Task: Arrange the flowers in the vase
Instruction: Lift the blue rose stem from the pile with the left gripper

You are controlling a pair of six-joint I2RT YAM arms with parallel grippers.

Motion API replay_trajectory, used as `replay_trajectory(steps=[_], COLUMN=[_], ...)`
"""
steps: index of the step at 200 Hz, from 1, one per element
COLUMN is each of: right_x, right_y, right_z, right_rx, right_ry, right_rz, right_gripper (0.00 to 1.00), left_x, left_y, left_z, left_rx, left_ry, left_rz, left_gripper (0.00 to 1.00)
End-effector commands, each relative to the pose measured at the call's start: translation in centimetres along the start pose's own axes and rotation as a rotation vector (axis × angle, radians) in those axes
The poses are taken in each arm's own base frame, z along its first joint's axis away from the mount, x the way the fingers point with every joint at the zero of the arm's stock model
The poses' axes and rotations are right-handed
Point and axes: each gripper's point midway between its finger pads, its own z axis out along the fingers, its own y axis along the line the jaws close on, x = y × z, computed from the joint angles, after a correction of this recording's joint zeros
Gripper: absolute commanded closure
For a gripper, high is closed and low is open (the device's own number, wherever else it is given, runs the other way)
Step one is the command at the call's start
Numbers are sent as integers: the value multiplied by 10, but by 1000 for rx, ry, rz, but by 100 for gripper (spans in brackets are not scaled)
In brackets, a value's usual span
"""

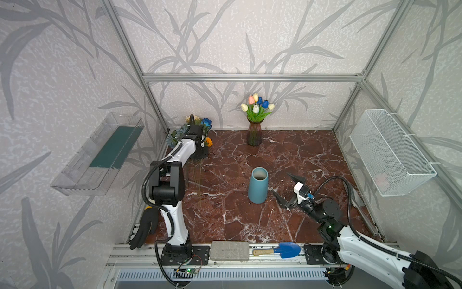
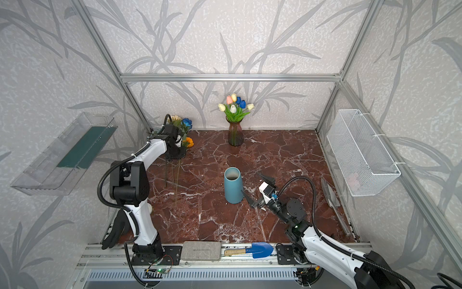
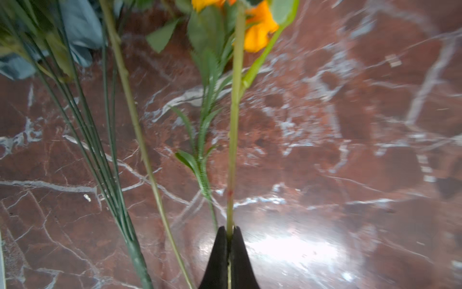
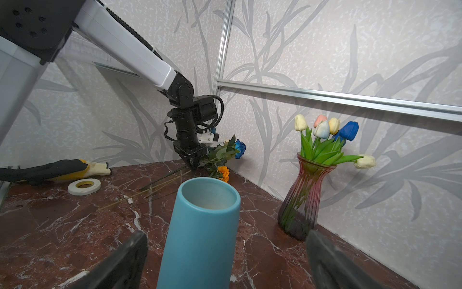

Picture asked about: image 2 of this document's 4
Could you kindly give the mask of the red glass vase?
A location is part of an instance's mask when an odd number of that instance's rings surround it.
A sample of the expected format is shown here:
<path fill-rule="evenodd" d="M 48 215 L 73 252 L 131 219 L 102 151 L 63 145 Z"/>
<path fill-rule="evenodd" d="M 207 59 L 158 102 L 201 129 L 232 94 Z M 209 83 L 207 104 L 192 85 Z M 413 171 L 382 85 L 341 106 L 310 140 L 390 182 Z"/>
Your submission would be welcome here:
<path fill-rule="evenodd" d="M 244 143 L 243 130 L 239 122 L 229 123 L 227 139 L 231 146 L 241 146 Z"/>

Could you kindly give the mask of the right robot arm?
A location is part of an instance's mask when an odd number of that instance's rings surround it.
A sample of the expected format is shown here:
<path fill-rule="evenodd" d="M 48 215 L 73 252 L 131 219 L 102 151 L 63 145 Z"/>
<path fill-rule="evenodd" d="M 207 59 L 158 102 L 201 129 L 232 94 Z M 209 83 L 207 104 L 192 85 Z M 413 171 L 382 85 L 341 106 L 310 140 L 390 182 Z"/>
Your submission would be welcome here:
<path fill-rule="evenodd" d="M 282 193 L 299 179 L 307 181 L 316 195 L 314 182 L 305 176 L 291 178 L 280 190 L 272 177 L 261 175 L 260 198 L 244 197 L 251 207 L 268 208 L 287 225 L 285 234 L 291 241 L 296 260 L 320 266 L 351 289 L 403 289 L 414 285 L 390 268 L 384 258 L 373 250 L 364 253 L 352 249 L 321 232 L 315 223 L 316 196 L 312 198 L 310 218 L 298 199 L 281 201 Z"/>

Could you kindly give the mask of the orange daisy stem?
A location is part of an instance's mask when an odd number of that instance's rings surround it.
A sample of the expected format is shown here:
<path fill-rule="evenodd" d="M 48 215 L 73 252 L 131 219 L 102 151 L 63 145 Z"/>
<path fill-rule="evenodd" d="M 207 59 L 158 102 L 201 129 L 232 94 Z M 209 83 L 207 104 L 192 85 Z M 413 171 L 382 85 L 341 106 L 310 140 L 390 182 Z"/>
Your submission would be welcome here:
<path fill-rule="evenodd" d="M 194 142 L 191 137 L 186 136 L 185 138 L 182 139 L 181 146 L 180 146 L 180 156 L 178 158 L 178 164 L 176 166 L 177 173 L 176 173 L 176 178 L 174 179 L 176 189 L 178 189 L 179 187 L 179 175 L 180 175 L 180 170 L 182 167 L 182 159 L 185 158 L 187 150 L 193 146 L 194 146 Z"/>

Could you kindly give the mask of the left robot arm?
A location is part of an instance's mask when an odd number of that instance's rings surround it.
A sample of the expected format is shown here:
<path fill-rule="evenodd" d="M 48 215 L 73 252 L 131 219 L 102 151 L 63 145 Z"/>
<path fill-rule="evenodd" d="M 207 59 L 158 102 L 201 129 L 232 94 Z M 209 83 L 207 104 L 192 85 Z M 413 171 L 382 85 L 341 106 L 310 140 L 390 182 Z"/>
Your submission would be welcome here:
<path fill-rule="evenodd" d="M 163 154 L 178 157 L 185 152 L 181 141 L 178 127 L 163 125 L 140 150 L 122 161 L 113 162 L 97 185 L 98 199 L 126 216 L 134 234 L 132 250 L 144 258 L 159 260 L 164 256 L 160 235 L 150 217 L 147 169 Z"/>

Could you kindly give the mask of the teal ceramic vase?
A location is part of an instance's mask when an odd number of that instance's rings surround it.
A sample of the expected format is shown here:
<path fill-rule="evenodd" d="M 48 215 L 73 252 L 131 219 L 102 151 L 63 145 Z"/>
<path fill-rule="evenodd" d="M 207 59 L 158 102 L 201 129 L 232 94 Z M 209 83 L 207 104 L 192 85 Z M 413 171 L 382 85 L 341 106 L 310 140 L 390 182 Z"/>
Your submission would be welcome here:
<path fill-rule="evenodd" d="M 238 204 L 243 198 L 243 180 L 236 167 L 229 167 L 224 172 L 225 198 L 230 204 Z"/>

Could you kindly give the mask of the blue rose stem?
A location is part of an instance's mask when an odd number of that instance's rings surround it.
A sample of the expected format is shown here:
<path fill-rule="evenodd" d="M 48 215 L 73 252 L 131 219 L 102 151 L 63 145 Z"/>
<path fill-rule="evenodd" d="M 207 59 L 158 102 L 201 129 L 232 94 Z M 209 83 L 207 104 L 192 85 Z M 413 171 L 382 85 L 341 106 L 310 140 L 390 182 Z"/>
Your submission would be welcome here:
<path fill-rule="evenodd" d="M 192 120 L 189 118 L 183 118 L 180 122 L 180 130 L 182 138 L 185 140 L 187 138 L 187 134 L 189 130 L 192 129 Z"/>

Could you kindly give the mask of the cream sunflower stem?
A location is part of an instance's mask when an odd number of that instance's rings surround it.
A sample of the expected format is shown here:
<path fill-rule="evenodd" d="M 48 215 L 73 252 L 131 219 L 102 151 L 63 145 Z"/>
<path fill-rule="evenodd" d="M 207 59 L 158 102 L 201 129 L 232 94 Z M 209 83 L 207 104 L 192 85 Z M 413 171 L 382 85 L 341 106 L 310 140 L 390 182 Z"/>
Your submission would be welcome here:
<path fill-rule="evenodd" d="M 181 125 L 182 125 L 182 118 L 180 116 L 177 116 L 177 115 L 172 116 L 170 124 L 180 128 Z"/>

